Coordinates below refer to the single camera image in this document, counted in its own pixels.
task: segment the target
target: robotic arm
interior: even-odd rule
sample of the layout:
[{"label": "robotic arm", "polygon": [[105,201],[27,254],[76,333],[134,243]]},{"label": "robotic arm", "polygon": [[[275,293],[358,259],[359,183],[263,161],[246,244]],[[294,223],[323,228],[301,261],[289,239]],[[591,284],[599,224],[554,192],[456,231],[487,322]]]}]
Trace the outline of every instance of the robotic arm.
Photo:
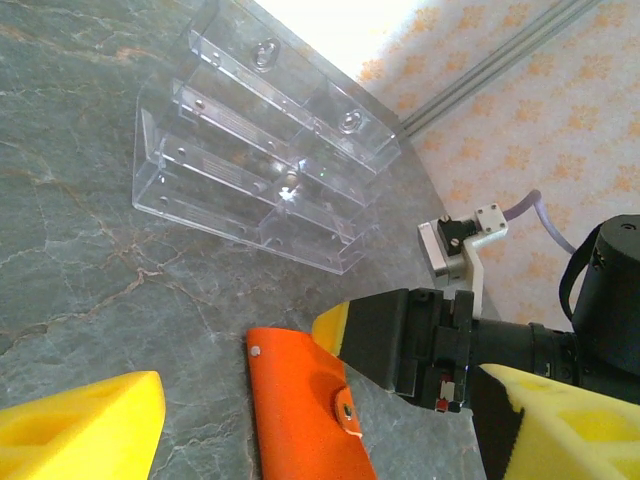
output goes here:
[{"label": "robotic arm", "polygon": [[[385,390],[441,412],[470,406],[467,386],[476,367],[488,363],[640,404],[640,215],[607,220],[571,257],[560,300],[574,332],[481,317],[477,249],[507,228],[496,204],[420,225],[437,284],[462,282],[466,290],[452,300],[439,289],[352,300],[320,315],[314,338]],[[584,267],[571,312],[569,293]]]}]

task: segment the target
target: orange floral pattern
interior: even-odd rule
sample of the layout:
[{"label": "orange floral pattern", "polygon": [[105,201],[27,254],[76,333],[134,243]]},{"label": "orange floral pattern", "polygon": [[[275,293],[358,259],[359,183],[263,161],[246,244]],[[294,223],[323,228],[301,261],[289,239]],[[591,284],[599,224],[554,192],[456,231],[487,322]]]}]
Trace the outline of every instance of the orange floral pattern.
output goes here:
[{"label": "orange floral pattern", "polygon": [[[398,15],[398,7],[393,2],[353,1],[362,2],[360,8],[367,11],[365,26],[358,30],[361,33],[349,38],[345,33],[344,42],[340,42],[318,31],[316,37],[327,44],[326,49],[318,48],[318,51],[357,79],[401,119],[426,104],[557,3],[557,0],[446,0],[439,3],[419,0],[412,11]],[[372,9],[376,12],[374,22],[371,21]],[[336,11],[335,16],[345,14]],[[352,63],[356,58],[354,49],[367,52],[359,65]],[[410,94],[415,95],[415,102],[407,101],[413,98]]]},{"label": "orange floral pattern", "polygon": [[[635,7],[604,0],[416,138],[452,215],[494,201],[505,209],[538,188],[556,227],[578,246],[599,222],[640,209]],[[569,257],[533,210],[480,256],[504,320],[567,328],[557,286]]]}]

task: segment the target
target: yellow foam block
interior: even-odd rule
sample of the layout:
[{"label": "yellow foam block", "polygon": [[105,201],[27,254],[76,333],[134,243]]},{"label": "yellow foam block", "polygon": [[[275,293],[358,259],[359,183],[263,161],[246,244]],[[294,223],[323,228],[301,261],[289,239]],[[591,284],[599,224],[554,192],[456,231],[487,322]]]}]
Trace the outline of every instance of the yellow foam block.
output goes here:
[{"label": "yellow foam block", "polygon": [[640,480],[640,406],[499,365],[522,424],[508,480]]},{"label": "yellow foam block", "polygon": [[0,479],[146,479],[164,414],[156,372],[1,410]]},{"label": "yellow foam block", "polygon": [[319,315],[311,328],[313,341],[336,357],[340,355],[348,315],[349,302],[340,303]]}]

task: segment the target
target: yellow sponge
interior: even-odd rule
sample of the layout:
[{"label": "yellow sponge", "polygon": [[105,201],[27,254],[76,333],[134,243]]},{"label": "yellow sponge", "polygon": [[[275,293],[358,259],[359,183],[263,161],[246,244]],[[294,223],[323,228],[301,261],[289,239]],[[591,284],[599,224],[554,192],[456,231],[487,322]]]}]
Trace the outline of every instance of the yellow sponge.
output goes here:
[{"label": "yellow sponge", "polygon": [[164,414],[156,372],[1,410],[0,479],[146,479]]},{"label": "yellow sponge", "polygon": [[[640,480],[640,406],[504,366],[481,368],[504,387],[510,414],[519,416],[505,479]],[[482,391],[475,390],[474,424],[486,411],[476,412]],[[498,435],[502,425],[493,423]]]}]

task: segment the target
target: metal screw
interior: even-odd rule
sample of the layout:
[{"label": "metal screw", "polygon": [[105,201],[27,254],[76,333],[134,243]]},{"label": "metal screw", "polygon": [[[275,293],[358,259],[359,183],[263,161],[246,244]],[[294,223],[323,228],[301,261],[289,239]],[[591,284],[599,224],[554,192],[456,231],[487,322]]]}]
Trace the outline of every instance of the metal screw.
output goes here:
[{"label": "metal screw", "polygon": [[353,416],[353,411],[351,410],[351,407],[345,403],[342,406],[342,409],[344,410],[344,416],[347,417],[347,420],[351,420]]}]

